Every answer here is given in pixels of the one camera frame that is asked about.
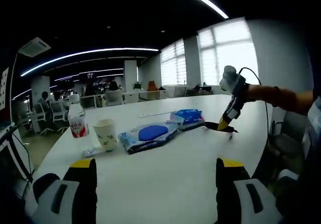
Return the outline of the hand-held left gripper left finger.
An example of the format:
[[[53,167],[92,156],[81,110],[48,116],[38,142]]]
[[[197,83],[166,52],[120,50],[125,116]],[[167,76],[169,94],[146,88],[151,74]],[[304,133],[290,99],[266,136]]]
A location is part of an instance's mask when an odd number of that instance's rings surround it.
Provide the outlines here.
[[[48,173],[33,185],[38,204],[33,223],[96,223],[97,168],[94,158],[70,165],[61,179]]]

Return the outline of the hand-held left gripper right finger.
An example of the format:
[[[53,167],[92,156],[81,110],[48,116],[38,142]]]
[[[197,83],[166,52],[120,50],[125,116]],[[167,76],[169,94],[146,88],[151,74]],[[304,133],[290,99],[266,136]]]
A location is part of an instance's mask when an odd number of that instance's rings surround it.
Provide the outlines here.
[[[216,161],[217,223],[279,223],[273,194],[240,162]]]

